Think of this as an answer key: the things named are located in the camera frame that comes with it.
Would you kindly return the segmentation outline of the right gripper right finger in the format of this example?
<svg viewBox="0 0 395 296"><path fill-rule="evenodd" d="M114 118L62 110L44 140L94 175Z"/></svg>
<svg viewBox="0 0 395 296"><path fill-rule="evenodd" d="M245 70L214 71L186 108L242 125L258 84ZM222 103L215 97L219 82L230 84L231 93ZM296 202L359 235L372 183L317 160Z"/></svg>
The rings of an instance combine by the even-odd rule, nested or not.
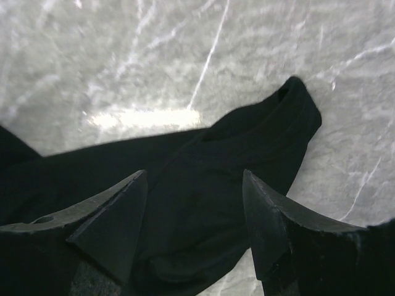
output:
<svg viewBox="0 0 395 296"><path fill-rule="evenodd" d="M265 295L393 295L394 221L365 228L323 216L250 171L243 202Z"/></svg>

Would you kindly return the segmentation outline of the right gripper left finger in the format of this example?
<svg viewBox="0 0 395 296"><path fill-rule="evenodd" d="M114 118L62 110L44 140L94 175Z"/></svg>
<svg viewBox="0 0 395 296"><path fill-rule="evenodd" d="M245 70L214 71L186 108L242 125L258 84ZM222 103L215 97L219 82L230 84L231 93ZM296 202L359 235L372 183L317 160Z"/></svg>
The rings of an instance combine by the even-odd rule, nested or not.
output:
<svg viewBox="0 0 395 296"><path fill-rule="evenodd" d="M2 295L121 295L147 199L139 170L32 223L1 227Z"/></svg>

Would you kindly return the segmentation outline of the black floral t shirt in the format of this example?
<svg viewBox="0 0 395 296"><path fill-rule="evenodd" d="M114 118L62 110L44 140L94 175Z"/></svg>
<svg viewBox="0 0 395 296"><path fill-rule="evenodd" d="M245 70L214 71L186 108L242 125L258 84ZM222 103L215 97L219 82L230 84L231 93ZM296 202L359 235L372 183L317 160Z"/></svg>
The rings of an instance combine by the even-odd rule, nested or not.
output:
<svg viewBox="0 0 395 296"><path fill-rule="evenodd" d="M121 295L197 295L249 248L243 173L289 191L322 123L296 76L210 128L44 157L1 129L1 225L32 223L147 173L147 199Z"/></svg>

